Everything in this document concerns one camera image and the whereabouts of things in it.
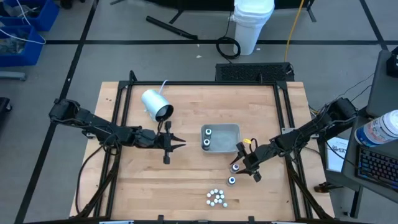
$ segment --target yellow clip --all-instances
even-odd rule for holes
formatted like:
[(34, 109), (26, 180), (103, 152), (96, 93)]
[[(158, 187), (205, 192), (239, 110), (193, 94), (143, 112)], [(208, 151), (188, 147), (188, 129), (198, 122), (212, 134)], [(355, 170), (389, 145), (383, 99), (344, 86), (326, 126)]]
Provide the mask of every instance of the yellow clip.
[(251, 144), (251, 141), (249, 139), (243, 139), (243, 142)]

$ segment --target bucket lid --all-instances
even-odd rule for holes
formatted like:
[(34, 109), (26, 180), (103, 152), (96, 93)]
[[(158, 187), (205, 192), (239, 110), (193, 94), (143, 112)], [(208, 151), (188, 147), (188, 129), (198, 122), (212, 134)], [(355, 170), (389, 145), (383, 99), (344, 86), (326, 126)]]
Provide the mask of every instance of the bucket lid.
[(387, 129), (393, 134), (395, 137), (398, 137), (398, 110), (391, 111), (390, 113), (383, 116), (384, 124)]
[(274, 0), (235, 0), (234, 6), (248, 14), (266, 14), (274, 10)]

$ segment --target water bottle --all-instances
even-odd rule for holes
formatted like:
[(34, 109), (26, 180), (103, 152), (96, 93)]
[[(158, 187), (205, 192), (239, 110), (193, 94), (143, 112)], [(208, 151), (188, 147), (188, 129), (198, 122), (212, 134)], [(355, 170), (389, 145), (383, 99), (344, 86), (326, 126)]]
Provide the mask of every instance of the water bottle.
[(358, 128), (355, 140), (367, 147), (376, 147), (398, 139), (398, 110), (391, 111)]

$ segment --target keyboard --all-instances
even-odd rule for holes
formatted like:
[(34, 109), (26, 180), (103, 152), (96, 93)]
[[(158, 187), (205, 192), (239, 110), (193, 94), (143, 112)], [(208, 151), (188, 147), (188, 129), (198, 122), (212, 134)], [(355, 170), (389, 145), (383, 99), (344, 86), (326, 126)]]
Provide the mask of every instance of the keyboard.
[(376, 184), (380, 182), (398, 189), (398, 159), (394, 159), (376, 152), (366, 146), (359, 146), (356, 176)]

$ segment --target white paper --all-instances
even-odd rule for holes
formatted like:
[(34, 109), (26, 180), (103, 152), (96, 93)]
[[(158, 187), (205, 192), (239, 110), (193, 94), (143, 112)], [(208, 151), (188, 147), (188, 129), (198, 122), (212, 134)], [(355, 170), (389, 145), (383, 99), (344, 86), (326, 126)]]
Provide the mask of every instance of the white paper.
[[(334, 138), (329, 139), (328, 143), (337, 154), (339, 154), (343, 158), (346, 157), (348, 140), (334, 137)], [(327, 148), (326, 157), (328, 159), (328, 162), (326, 164), (326, 169), (330, 170), (330, 171), (341, 172), (341, 169), (343, 168), (344, 160), (342, 158), (338, 157), (329, 148), (328, 145), (326, 145), (326, 148)]]

